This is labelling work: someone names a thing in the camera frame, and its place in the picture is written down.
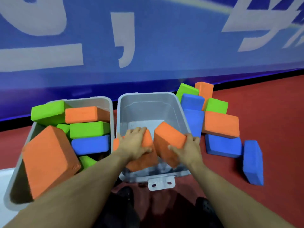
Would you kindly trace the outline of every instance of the person's right arm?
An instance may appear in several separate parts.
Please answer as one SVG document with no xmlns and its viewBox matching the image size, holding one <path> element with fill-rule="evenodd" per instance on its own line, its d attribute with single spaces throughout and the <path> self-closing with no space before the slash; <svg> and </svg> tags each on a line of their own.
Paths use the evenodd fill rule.
<svg viewBox="0 0 304 228">
<path fill-rule="evenodd" d="M 199 183 L 225 228 L 294 227 L 245 192 L 207 168 L 202 160 L 199 138 L 187 134 L 183 149 L 169 146 Z"/>
</svg>

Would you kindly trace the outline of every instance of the storage bin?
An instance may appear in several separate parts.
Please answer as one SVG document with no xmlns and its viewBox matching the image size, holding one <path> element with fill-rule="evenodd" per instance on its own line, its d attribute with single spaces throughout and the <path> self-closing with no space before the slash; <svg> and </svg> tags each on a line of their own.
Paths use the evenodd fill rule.
<svg viewBox="0 0 304 228">
<path fill-rule="evenodd" d="M 146 126 L 154 136 L 155 128 L 165 121 L 183 134 L 190 129 L 177 96 L 171 92 L 128 93 L 118 99 L 116 136 L 128 129 Z M 130 172 L 125 168 L 120 179 L 125 182 L 148 182 L 151 191 L 175 186 L 174 177 L 186 176 L 190 171 L 183 165 L 172 169 L 159 158 L 157 166 Z"/>
<path fill-rule="evenodd" d="M 101 109 L 110 112 L 110 139 L 112 152 L 114 140 L 114 116 L 113 104 L 111 99 L 109 99 L 108 97 L 91 97 L 72 100 L 65 99 L 64 101 L 72 107 L 97 106 Z M 36 122 L 34 122 L 25 144 L 27 144 L 36 135 L 38 135 L 44 128 L 44 126 L 38 125 Z M 21 154 L 18 159 L 16 168 L 14 169 L 9 185 L 4 194 L 4 204 L 10 210 L 20 211 L 32 201 L 33 199 L 30 193 L 30 188 L 25 172 L 25 166 Z"/>
</svg>

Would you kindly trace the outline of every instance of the person's left hand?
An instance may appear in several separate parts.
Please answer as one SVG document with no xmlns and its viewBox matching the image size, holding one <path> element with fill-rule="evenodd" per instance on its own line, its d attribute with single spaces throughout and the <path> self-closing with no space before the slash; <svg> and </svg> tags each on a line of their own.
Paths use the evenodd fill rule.
<svg viewBox="0 0 304 228">
<path fill-rule="evenodd" d="M 133 130 L 127 130 L 124 138 L 120 134 L 117 136 L 119 139 L 118 149 L 127 153 L 131 161 L 140 158 L 144 153 L 150 153 L 152 151 L 150 147 L 141 147 L 142 138 L 146 129 L 147 127 L 136 127 Z"/>
</svg>

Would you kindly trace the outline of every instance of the orange foam block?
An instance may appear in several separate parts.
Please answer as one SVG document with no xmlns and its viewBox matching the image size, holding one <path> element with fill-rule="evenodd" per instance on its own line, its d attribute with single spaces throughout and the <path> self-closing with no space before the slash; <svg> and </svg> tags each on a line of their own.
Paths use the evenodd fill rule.
<svg viewBox="0 0 304 228">
<path fill-rule="evenodd" d="M 212 98 L 213 85 L 206 82 L 197 82 L 194 86 L 199 92 L 199 96 L 202 96 L 205 99 L 202 110 L 205 110 L 206 102 L 208 99 Z"/>
<path fill-rule="evenodd" d="M 162 122 L 154 130 L 154 146 L 158 156 L 172 168 L 176 168 L 179 164 L 178 156 L 172 150 L 168 149 L 168 145 L 182 149 L 186 141 L 186 136 L 174 129 L 166 122 Z"/>
<path fill-rule="evenodd" d="M 96 106 L 65 109 L 65 123 L 110 122 L 110 112 Z"/>
<path fill-rule="evenodd" d="M 113 140 L 113 150 L 117 150 L 119 146 L 119 139 L 115 138 Z M 142 147 L 151 147 L 152 152 L 151 153 L 146 153 L 143 156 L 141 156 L 139 159 L 130 161 L 127 164 L 127 168 L 131 172 L 143 170 L 145 168 L 154 166 L 158 164 L 158 157 L 154 148 L 153 140 L 151 137 L 151 133 L 149 130 L 146 130 L 145 134 L 143 135 L 143 141 L 141 143 Z"/>
<path fill-rule="evenodd" d="M 226 138 L 237 138 L 240 136 L 239 118 L 206 111 L 202 132 Z"/>
<path fill-rule="evenodd" d="M 81 168 L 62 129 L 48 126 L 23 150 L 23 161 L 33 199 L 72 177 Z"/>
</svg>

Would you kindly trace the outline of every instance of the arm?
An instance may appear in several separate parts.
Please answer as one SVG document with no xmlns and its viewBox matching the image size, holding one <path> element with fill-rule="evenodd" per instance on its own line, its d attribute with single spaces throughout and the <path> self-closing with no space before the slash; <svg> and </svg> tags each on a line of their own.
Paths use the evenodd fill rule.
<svg viewBox="0 0 304 228">
<path fill-rule="evenodd" d="M 21 210 L 5 228 L 88 228 L 101 213 L 120 172 L 129 161 L 150 152 L 142 148 L 144 128 L 119 136 L 117 151 L 52 188 Z"/>
<path fill-rule="evenodd" d="M 208 169 L 203 161 L 199 138 L 187 135 L 183 149 L 169 146 L 185 164 L 211 202 L 225 228 L 294 227 L 255 201 L 245 192 Z"/>
</svg>

